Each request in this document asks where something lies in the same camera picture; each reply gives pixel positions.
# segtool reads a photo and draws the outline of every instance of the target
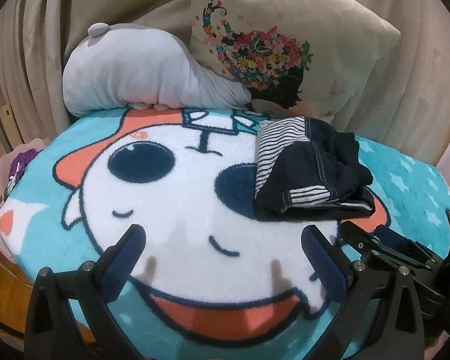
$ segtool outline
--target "curtain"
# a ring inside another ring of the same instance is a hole
[[[439,0],[357,1],[402,39],[332,124],[435,164],[450,141],[450,14]],[[190,0],[8,0],[0,11],[0,117],[12,147],[53,139],[72,123],[62,71],[90,25],[148,25],[188,44],[189,10]]]

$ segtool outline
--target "plush toy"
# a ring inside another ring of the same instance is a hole
[[[88,33],[63,72],[63,99],[75,116],[127,105],[244,109],[251,100],[243,84],[198,64],[166,31],[96,23]]]

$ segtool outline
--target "white plush pillow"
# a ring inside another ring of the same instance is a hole
[[[354,0],[192,0],[192,14],[193,56],[244,83],[256,110],[321,119],[360,93],[400,39]]]
[[[63,99],[75,116],[98,109],[243,108],[250,92],[200,66],[183,42],[156,28],[96,24],[70,55]]]

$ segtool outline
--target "metal screw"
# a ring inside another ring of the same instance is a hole
[[[40,276],[42,276],[42,278],[43,278],[44,276],[47,276],[49,272],[50,272],[50,268],[48,268],[48,267],[46,266],[46,267],[43,267],[41,270],[39,270],[39,271],[38,271],[38,274],[39,274]]]
[[[398,268],[398,271],[403,275],[403,276],[407,276],[410,273],[410,270],[406,267],[406,266],[401,266],[400,268]]]
[[[85,271],[85,272],[89,272],[91,271],[95,266],[95,263],[93,261],[85,261],[81,268]]]
[[[353,262],[353,267],[354,267],[354,269],[356,271],[359,271],[359,272],[365,271],[365,268],[367,268],[365,263],[362,262],[362,261],[354,261]]]

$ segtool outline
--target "blanket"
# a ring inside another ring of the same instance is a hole
[[[265,119],[189,108],[94,112],[30,163],[0,211],[1,235],[35,278],[43,266],[60,272],[96,260],[138,223],[147,246],[109,308],[144,356],[301,360],[338,305],[327,300],[300,234],[315,224],[336,243],[339,223],[255,217],[256,133]],[[388,225],[445,256],[450,189],[440,173],[357,140],[376,210],[355,222],[369,232]],[[85,323],[77,302],[72,309]]]

